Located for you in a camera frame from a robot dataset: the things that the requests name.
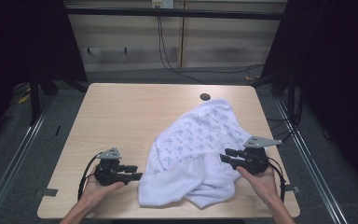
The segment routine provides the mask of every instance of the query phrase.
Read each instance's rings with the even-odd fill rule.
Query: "folded white blanket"
[[[139,204],[161,206],[187,198],[203,208],[231,198],[240,174],[221,162],[219,154],[225,148],[243,149],[250,137],[224,99],[186,112],[150,148]]]

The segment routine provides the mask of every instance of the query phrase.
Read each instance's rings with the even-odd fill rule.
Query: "wooden tabletop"
[[[55,197],[45,196],[37,214],[41,218],[63,218],[76,203],[80,178],[93,156],[117,147],[121,164],[137,165],[145,171],[154,139],[185,112],[203,103],[200,96],[230,102],[241,127],[251,135],[272,138],[255,89],[246,86],[173,85],[173,84],[92,84],[79,109],[48,189]],[[276,147],[268,155],[283,168]],[[240,178],[235,196],[227,202],[199,209],[183,199],[163,207],[138,204],[138,182],[111,193],[89,217],[95,218],[247,218],[270,217],[269,210],[255,195],[250,184]],[[285,205],[293,217],[299,207],[292,191],[286,192]]]

